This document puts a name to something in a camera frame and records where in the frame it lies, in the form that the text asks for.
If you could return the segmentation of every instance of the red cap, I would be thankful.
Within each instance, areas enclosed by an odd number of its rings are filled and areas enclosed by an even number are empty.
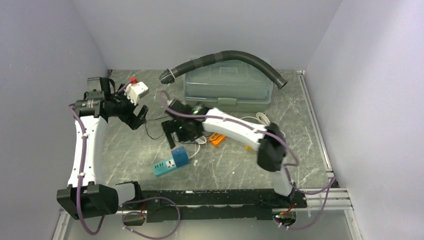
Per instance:
[[[133,84],[137,83],[137,78],[135,78],[135,77],[130,77],[129,80],[131,80],[131,83],[133,83]]]

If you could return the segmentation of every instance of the blue power strip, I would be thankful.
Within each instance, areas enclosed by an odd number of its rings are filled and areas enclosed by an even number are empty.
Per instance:
[[[183,146],[172,150],[171,154],[172,158],[153,165],[153,173],[156,177],[160,177],[189,164],[189,155],[187,155],[186,149]]]

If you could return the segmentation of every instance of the black base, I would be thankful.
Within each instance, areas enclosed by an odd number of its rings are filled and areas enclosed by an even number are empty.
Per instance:
[[[269,220],[272,209],[306,208],[305,195],[292,192],[289,198],[276,194],[273,189],[231,190],[146,190],[143,198],[165,197],[179,205],[181,219],[237,219]],[[149,201],[146,205],[147,223],[177,220],[175,207],[166,200]]]
[[[79,219],[76,187],[57,190],[56,199],[73,219]],[[81,187],[81,210],[84,218],[114,214],[117,209],[118,194],[114,188],[101,184]]]

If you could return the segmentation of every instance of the black corrugated hose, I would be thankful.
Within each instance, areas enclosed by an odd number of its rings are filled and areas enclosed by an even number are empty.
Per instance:
[[[275,85],[277,85],[278,89],[283,88],[284,85],[287,84],[287,81],[264,60],[250,53],[236,50],[221,51],[218,53],[205,55],[197,59],[185,62],[181,65],[176,66],[173,69],[165,70],[160,75],[159,79],[162,84],[171,84],[175,82],[176,78],[185,73],[188,73],[204,66],[228,60],[239,60],[252,65],[259,71],[261,71],[263,74],[265,74],[272,82],[274,82]]]

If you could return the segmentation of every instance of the orange object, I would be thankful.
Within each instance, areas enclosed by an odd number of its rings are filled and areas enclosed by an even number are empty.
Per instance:
[[[136,84],[137,83],[137,78],[135,77],[130,77],[129,80],[131,80],[132,84]]]
[[[210,143],[216,148],[218,147],[222,141],[226,138],[227,136],[222,135],[220,133],[214,133],[209,137],[209,141]]]

